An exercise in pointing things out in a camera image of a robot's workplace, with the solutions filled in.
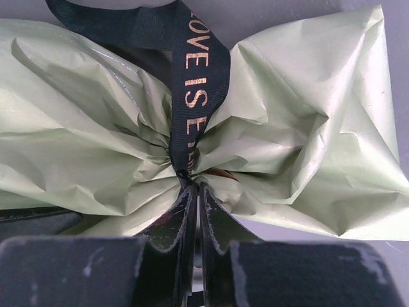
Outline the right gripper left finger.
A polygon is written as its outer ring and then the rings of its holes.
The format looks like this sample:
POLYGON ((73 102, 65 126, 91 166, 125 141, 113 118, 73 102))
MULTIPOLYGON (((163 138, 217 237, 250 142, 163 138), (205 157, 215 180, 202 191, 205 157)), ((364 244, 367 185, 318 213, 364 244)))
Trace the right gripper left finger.
POLYGON ((23 236, 1 243, 2 306, 184 306, 195 187, 133 237, 23 236))

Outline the black gold-lettered ribbon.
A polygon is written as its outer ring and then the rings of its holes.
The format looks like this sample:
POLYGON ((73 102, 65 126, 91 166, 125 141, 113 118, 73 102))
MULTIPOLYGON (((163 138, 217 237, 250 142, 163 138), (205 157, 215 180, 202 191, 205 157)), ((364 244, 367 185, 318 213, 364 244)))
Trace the black gold-lettered ribbon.
POLYGON ((183 1, 130 10, 69 1, 47 1, 47 6, 62 25, 96 43, 171 52, 169 155, 176 175, 189 178, 196 146, 228 94, 229 50, 183 1))

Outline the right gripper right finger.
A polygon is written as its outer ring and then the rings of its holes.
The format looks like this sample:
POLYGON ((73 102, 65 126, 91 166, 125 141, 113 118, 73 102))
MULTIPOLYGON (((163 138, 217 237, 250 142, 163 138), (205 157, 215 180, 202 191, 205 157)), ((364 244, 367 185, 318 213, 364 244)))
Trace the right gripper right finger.
POLYGON ((402 306, 382 257, 358 242, 271 242, 201 183, 206 306, 402 306))

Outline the green orange wrapping paper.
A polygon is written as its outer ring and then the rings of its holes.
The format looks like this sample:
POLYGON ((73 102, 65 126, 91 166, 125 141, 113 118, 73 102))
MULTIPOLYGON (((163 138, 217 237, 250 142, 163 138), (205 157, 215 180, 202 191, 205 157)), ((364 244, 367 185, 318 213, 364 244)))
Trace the green orange wrapping paper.
MULTIPOLYGON (((237 216, 360 240, 408 240, 381 6, 266 29, 231 49, 227 98, 193 177, 237 216)), ((83 235, 140 232, 180 184, 171 92, 87 38, 1 21, 1 209, 89 214, 83 235)))

